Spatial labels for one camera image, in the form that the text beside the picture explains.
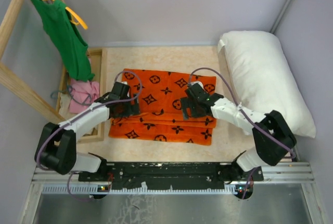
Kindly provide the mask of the orange patterned pillowcase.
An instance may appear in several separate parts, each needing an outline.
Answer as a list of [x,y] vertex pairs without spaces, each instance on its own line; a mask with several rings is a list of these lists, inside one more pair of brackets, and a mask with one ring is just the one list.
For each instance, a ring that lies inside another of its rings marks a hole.
[[140,93],[140,113],[111,119],[109,137],[211,145],[216,119],[183,118],[180,99],[188,80],[187,73],[125,69],[122,81],[131,87],[131,96]]

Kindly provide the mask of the white pillow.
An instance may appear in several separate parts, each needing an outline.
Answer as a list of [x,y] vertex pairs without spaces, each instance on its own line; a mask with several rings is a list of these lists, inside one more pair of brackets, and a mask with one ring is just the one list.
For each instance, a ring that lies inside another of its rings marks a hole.
[[219,40],[237,98],[254,111],[282,114],[295,135],[314,138],[316,126],[279,39],[264,31],[230,31]]

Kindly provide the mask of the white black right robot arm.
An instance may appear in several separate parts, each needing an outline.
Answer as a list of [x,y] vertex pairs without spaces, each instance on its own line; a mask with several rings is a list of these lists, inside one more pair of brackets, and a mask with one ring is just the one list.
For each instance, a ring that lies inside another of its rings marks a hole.
[[262,166],[276,166],[287,154],[295,157],[297,141],[282,114],[276,110],[259,113],[231,102],[221,94],[206,92],[194,82],[180,99],[185,120],[210,116],[250,133],[254,147],[239,154],[230,165],[224,165],[220,177],[225,182],[244,180]]

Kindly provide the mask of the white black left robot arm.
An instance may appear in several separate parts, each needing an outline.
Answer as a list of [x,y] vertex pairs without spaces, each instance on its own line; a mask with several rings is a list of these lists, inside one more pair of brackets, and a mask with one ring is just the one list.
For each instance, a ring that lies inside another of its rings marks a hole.
[[38,168],[60,175],[89,172],[98,181],[105,179],[108,167],[102,164],[103,159],[94,154],[78,152],[77,142],[89,130],[111,118],[138,114],[141,92],[142,89],[130,96],[130,86],[126,82],[115,82],[111,92],[95,100],[86,110],[61,123],[47,123],[35,153]]

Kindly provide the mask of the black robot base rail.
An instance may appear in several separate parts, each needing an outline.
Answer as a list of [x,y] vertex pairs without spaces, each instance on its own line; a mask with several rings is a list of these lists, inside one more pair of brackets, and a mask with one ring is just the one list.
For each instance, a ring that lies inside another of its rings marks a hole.
[[106,162],[95,173],[80,173],[79,181],[110,182],[114,190],[138,189],[143,182],[149,190],[215,190],[232,182],[246,182],[250,175],[236,162]]

